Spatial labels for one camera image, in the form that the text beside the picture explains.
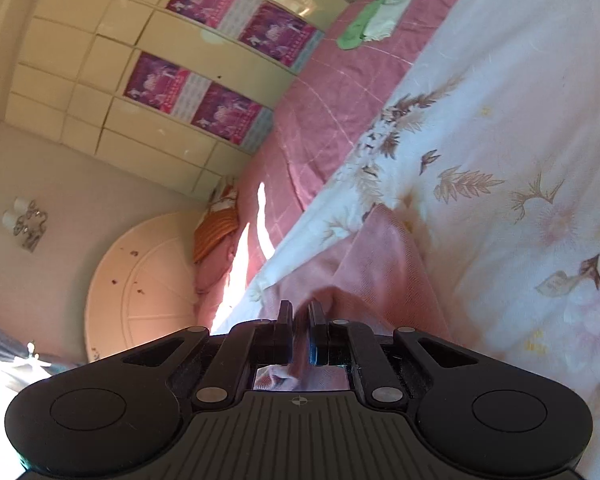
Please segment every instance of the pink bedsheet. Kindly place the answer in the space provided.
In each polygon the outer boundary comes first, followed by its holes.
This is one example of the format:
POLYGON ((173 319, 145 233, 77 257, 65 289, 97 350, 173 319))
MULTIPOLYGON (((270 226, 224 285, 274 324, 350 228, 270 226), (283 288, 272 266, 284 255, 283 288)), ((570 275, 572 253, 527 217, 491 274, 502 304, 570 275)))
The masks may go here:
POLYGON ((391 37, 341 50, 336 39, 373 0, 342 12, 275 110, 275 126, 306 208, 371 125, 457 0, 413 0, 391 37))
POLYGON ((276 108, 273 132, 238 184, 240 228, 197 266, 199 324, 211 326, 246 227, 246 284, 266 261, 256 230, 260 185, 266 196, 264 224, 276 247, 379 114, 457 0, 413 0, 390 38, 340 50, 336 38, 369 1, 358 0, 344 10, 276 108))

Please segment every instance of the white towel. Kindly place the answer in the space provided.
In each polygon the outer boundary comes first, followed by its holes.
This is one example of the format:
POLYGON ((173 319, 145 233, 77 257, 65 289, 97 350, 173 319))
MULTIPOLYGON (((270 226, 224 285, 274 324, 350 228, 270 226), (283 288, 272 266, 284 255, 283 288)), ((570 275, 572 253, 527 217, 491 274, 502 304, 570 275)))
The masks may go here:
POLYGON ((386 0, 366 24, 365 41, 380 41, 392 35, 411 0, 386 0))

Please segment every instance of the floral blanket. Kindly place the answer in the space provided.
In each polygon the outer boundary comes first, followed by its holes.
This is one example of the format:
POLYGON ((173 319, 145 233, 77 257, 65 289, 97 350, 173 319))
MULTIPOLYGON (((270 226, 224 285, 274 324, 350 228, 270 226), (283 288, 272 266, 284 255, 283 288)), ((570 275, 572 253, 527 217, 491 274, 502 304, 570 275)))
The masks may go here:
POLYGON ((455 341, 589 403, 600 479, 600 0, 459 0, 218 332, 378 203, 455 341))

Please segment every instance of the silver rivet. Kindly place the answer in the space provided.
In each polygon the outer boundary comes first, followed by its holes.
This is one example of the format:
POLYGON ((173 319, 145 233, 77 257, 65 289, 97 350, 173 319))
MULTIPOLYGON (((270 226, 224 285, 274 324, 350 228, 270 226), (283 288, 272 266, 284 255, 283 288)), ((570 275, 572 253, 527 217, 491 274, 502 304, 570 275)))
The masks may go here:
POLYGON ((378 402, 397 402, 403 397, 402 392, 398 388, 390 386, 374 389, 371 396, 378 402))
POLYGON ((209 388, 202 388, 195 397, 202 402, 220 402, 226 399, 227 396, 228 393, 223 388, 211 386, 209 388))

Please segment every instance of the wall sconce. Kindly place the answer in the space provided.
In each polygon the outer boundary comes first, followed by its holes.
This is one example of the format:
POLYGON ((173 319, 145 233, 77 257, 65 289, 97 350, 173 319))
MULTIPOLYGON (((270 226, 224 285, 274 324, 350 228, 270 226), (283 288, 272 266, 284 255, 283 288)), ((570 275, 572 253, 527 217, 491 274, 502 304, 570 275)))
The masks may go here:
POLYGON ((32 253, 46 233, 44 223, 48 218, 45 211, 38 209, 35 200, 17 197, 13 209, 2 215, 2 225, 13 233, 13 236, 21 235, 22 247, 32 253))

